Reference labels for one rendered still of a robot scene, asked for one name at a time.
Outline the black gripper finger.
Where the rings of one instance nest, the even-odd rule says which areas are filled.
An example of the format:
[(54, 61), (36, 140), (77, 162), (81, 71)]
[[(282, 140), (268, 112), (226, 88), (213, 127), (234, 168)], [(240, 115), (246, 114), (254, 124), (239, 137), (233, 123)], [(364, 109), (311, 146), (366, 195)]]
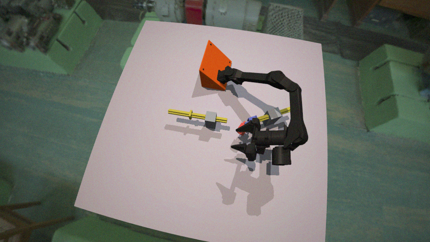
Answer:
[(244, 153), (246, 155), (246, 153), (245, 153), (245, 150), (247, 148), (247, 144), (246, 143), (245, 144), (232, 145), (231, 148), (235, 149), (235, 150), (238, 150), (238, 151), (241, 151), (242, 153)]
[(252, 128), (251, 128), (251, 120), (250, 120), (250, 122), (246, 123), (245, 125), (237, 128), (236, 131), (237, 132), (249, 132), (249, 133), (253, 133)]

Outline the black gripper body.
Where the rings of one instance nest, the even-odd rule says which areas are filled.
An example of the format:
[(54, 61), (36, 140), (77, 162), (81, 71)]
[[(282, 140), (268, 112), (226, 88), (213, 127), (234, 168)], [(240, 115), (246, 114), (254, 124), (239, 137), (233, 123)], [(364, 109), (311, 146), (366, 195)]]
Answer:
[(248, 161), (255, 161), (257, 156), (255, 145), (267, 145), (267, 147), (270, 147), (270, 145), (272, 145), (272, 131), (269, 131), (269, 128), (266, 128), (265, 131), (261, 131), (260, 120), (258, 118), (252, 118), (251, 128), (253, 131), (251, 143), (247, 145), (245, 153), (247, 155)]

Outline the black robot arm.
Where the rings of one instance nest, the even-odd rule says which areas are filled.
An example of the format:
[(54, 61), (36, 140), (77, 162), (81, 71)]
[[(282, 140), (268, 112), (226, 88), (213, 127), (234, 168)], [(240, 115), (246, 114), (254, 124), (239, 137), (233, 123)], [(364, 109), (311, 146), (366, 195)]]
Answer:
[[(284, 130), (271, 132), (272, 145), (272, 165), (291, 165), (291, 152), (308, 140), (308, 133), (303, 120), (302, 110), (302, 90), (301, 87), (287, 78), (282, 71), (271, 71), (268, 74), (247, 73), (235, 68), (225, 67), (225, 70), (218, 70), (217, 80), (222, 84), (233, 81), (242, 85), (244, 81), (268, 84), (277, 89), (284, 89), (290, 94), (290, 123), (284, 125)], [(284, 145), (284, 146), (283, 146)]]

